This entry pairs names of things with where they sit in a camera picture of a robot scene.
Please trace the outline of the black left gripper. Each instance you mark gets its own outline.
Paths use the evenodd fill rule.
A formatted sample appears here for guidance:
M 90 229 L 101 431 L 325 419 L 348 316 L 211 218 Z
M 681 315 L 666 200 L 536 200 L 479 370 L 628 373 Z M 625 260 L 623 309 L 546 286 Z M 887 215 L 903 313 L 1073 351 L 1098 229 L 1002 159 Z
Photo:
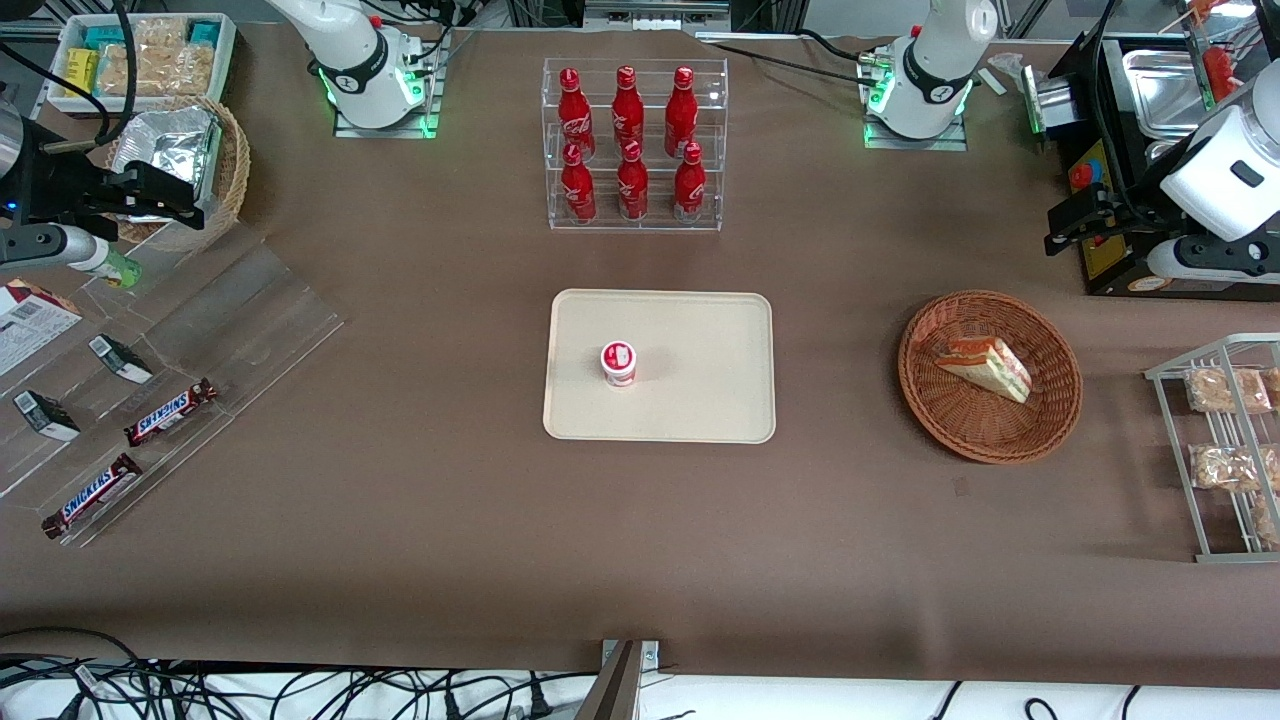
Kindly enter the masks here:
M 1068 199 L 1068 218 L 1050 218 L 1044 255 L 1053 258 L 1074 243 L 1098 243 L 1120 234 L 1165 234 L 1180 237 L 1193 223 L 1160 187 L 1139 183 L 1116 190 L 1106 183 L 1089 184 Z

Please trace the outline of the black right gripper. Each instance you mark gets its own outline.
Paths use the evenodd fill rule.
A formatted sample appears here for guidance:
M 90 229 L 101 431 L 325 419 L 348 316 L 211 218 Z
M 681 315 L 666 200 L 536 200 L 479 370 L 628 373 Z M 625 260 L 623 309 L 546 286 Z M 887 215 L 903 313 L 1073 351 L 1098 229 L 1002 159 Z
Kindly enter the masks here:
M 192 231 L 206 227 L 191 181 L 141 160 L 124 165 L 123 190 L 113 177 L 82 152 L 49 155 L 36 149 L 22 160 L 22 211 L 28 218 L 105 213 L 131 225 L 178 222 Z

